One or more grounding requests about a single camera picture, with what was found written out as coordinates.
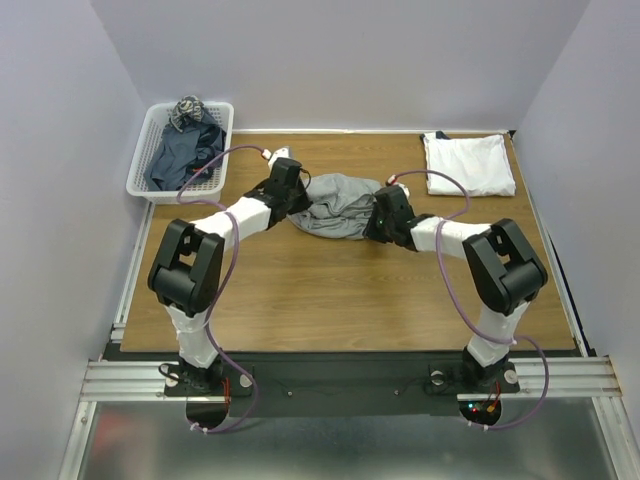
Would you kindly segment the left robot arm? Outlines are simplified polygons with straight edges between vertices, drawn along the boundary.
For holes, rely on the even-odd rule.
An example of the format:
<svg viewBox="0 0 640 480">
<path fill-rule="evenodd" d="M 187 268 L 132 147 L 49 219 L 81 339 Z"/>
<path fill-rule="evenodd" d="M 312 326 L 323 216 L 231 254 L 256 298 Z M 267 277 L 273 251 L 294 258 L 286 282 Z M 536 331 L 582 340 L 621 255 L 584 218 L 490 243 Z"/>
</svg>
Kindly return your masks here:
<svg viewBox="0 0 640 480">
<path fill-rule="evenodd" d="M 303 167 L 283 147 L 268 160 L 269 176 L 225 210 L 209 217 L 168 225 L 148 276 L 148 287 L 174 326 L 180 361 L 199 393 L 215 392 L 223 371 L 209 335 L 207 316 L 228 280 L 221 274 L 227 251 L 237 260 L 242 240 L 267 231 L 310 206 Z"/>
</svg>

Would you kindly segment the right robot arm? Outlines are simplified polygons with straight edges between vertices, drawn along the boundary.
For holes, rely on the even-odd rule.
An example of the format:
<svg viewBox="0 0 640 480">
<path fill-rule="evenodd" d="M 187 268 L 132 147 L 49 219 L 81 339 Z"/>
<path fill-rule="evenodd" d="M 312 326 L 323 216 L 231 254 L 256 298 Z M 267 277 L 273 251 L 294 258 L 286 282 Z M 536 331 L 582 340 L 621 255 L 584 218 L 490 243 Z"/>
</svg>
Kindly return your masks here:
<svg viewBox="0 0 640 480">
<path fill-rule="evenodd" d="M 460 378 L 472 390 L 491 384 L 505 367 L 515 330 L 530 303 L 548 281 L 543 262 L 512 219 L 493 224 L 457 222 L 453 217 L 417 215 L 402 185 L 374 194 L 364 237 L 413 252 L 435 253 L 445 287 L 473 335 L 463 350 Z M 467 262 L 482 306 L 479 320 L 463 312 L 446 272 L 444 258 Z"/>
</svg>

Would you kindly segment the grey tank top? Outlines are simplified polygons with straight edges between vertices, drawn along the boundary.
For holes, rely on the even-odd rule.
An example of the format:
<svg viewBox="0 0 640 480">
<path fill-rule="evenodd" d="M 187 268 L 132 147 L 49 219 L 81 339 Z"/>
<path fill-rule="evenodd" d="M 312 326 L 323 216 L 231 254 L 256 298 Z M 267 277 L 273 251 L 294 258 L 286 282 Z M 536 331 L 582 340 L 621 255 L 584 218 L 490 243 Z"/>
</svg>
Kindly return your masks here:
<svg viewBox="0 0 640 480">
<path fill-rule="evenodd" d="M 362 240 L 374 194 L 381 188 L 376 180 L 340 173 L 319 175 L 307 187 L 311 205 L 288 218 L 301 231 L 317 237 Z"/>
</svg>

